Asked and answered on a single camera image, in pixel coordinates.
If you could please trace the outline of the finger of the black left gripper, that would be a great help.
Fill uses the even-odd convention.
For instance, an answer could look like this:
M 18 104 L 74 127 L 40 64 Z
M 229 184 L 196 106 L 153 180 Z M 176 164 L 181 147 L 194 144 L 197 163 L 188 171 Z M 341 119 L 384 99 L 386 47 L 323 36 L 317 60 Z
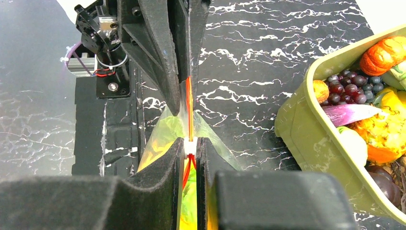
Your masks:
M 178 115 L 178 66 L 167 1 L 119 0 L 117 11 L 125 53 L 154 82 L 171 113 Z
M 186 101 L 187 77 L 191 77 L 192 92 L 197 93 L 198 62 L 210 4 L 210 0 L 172 2 L 172 35 L 182 102 Z

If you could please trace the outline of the clear zip top bag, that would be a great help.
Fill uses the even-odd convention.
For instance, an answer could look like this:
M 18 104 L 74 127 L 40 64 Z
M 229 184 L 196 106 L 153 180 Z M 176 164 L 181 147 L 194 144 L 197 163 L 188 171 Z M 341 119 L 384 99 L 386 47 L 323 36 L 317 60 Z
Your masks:
M 192 81 L 187 78 L 181 87 L 182 101 L 180 112 L 174 116 L 168 108 L 161 114 L 141 157 L 138 171 L 158 160 L 177 138 L 183 138 L 186 144 L 182 179 L 182 202 L 180 208 L 180 229 L 196 230 L 198 228 L 197 208 L 197 171 L 196 150 L 198 138 L 209 138 L 214 145 L 216 156 L 230 164 L 232 169 L 242 170 L 234 154 L 219 136 L 209 127 L 204 119 L 192 110 Z

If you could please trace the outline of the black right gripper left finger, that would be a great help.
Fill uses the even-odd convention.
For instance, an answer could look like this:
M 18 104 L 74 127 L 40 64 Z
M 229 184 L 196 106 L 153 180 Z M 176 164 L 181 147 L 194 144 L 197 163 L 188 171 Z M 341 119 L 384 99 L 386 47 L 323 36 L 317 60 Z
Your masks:
M 32 176 L 0 183 L 3 230 L 177 230 L 183 139 L 135 175 Z

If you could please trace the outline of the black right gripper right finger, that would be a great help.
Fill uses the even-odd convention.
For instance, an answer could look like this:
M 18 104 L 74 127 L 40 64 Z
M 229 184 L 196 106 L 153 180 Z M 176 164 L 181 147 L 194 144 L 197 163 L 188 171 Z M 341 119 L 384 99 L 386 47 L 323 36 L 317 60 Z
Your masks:
M 200 230 L 356 230 L 344 189 L 331 175 L 238 171 L 199 138 L 197 228 Z

